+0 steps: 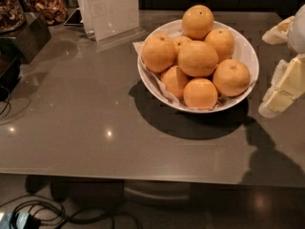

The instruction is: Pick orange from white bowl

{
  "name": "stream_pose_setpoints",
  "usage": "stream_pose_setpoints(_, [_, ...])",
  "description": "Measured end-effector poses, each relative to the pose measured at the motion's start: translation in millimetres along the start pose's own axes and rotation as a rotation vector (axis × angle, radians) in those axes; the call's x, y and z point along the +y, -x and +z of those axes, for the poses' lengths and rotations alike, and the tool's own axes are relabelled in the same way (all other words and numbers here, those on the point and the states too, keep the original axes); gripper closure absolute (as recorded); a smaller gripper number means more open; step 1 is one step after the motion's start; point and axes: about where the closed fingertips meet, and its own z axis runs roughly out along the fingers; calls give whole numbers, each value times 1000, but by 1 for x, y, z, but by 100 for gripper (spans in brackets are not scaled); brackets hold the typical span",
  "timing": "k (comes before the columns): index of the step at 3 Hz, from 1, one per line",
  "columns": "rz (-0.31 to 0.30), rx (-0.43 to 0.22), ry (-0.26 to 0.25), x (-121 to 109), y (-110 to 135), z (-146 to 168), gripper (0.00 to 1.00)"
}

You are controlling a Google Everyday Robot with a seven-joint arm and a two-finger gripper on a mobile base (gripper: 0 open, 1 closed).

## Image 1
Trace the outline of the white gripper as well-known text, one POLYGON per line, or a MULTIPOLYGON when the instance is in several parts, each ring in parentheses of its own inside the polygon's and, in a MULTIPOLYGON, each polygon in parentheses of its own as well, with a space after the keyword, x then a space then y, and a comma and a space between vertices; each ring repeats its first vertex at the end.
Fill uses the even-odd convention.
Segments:
MULTIPOLYGON (((297 53, 305 53, 305 5, 271 29, 262 40, 270 45, 285 44, 297 53)), ((259 113, 274 118, 285 112, 305 94, 305 54, 298 54, 290 62, 280 60, 275 67, 271 87, 265 93, 259 113)))

